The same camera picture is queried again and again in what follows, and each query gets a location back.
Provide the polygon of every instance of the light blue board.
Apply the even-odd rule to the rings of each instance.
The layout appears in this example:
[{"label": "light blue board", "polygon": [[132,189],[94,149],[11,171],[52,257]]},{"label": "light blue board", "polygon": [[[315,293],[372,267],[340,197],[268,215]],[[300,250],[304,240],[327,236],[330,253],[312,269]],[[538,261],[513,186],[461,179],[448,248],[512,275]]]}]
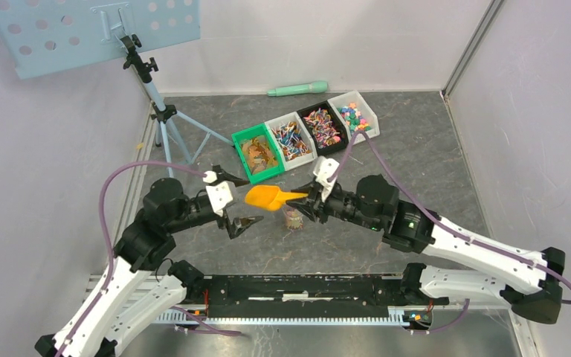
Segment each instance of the light blue board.
[{"label": "light blue board", "polygon": [[199,5],[199,0],[0,0],[0,35],[25,79],[126,56],[115,38],[125,36],[124,28],[139,36],[139,52],[199,39]]}]

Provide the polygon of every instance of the orange scoop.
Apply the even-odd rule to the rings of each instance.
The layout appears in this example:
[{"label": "orange scoop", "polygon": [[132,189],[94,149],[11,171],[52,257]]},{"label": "orange scoop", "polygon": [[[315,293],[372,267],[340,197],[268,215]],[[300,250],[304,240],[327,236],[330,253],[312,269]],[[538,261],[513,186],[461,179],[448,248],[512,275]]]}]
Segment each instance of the orange scoop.
[{"label": "orange scoop", "polygon": [[286,201],[303,197],[307,197],[307,193],[283,192],[279,186],[259,184],[246,193],[244,202],[264,210],[279,210]]}]

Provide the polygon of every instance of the white wall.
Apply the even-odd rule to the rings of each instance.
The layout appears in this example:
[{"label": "white wall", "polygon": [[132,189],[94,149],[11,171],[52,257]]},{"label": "white wall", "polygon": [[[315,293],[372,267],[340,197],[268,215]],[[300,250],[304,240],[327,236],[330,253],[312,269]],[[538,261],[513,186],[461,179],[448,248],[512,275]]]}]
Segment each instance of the white wall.
[{"label": "white wall", "polygon": [[[571,1],[506,1],[451,108],[494,237],[565,250],[571,279]],[[571,356],[571,306],[538,332]]]},{"label": "white wall", "polygon": [[[133,158],[146,118],[121,65],[21,81],[0,40],[0,356],[37,356],[103,268],[99,189]],[[124,185],[108,200],[111,227]]]},{"label": "white wall", "polygon": [[201,0],[201,39],[153,51],[162,73],[155,82],[168,93],[262,92],[313,80],[340,91],[441,89],[488,4]]}]

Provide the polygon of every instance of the green bottle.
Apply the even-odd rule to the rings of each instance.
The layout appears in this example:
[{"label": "green bottle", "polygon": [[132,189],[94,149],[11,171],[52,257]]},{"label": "green bottle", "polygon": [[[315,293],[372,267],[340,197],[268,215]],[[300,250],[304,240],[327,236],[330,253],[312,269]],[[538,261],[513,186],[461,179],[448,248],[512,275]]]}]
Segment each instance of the green bottle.
[{"label": "green bottle", "polygon": [[310,84],[300,84],[298,86],[279,87],[271,89],[266,94],[269,97],[283,97],[285,95],[307,94],[307,93],[324,93],[327,91],[328,85],[324,80],[318,80]]}]

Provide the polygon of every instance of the robotic arm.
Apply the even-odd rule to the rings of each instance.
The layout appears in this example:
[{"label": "robotic arm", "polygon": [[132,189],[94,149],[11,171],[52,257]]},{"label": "robotic arm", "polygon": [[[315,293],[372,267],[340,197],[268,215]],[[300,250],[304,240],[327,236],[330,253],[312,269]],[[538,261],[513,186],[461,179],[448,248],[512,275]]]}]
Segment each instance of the robotic arm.
[{"label": "robotic arm", "polygon": [[325,223],[330,216],[382,231],[382,241],[403,252],[426,254],[461,263],[476,271],[438,269],[409,264],[405,275],[419,275],[421,293],[430,298],[450,298],[486,303],[508,303],[512,311],[531,321],[554,324],[561,308],[562,290],[558,281],[537,266],[559,274],[564,270],[565,253],[556,248],[527,251],[496,242],[465,230],[437,213],[431,213],[445,226],[534,262],[534,266],[464,242],[430,221],[411,202],[399,199],[399,189],[381,175],[362,178],[355,192],[348,192],[329,177],[338,168],[333,159],[319,158],[314,180],[293,192],[307,197],[287,201],[313,222]]},{"label": "robotic arm", "polygon": [[[182,184],[173,178],[156,181],[143,198],[143,208],[114,247],[114,271],[106,268],[103,278],[112,281],[103,289],[101,280],[75,316],[55,335],[42,336],[36,343],[41,356],[53,357],[65,345],[62,356],[118,356],[123,348],[157,315],[158,306],[166,309],[183,301],[187,284],[201,277],[193,267],[173,266],[151,294],[121,313],[124,303],[139,285],[158,268],[175,247],[172,234],[216,221],[233,239],[263,217],[235,218],[230,221],[226,208],[234,203],[235,187],[247,184],[220,166],[206,172],[207,184],[190,198]],[[90,307],[93,300],[97,303]],[[77,334],[67,338],[80,316],[86,314]]]}]

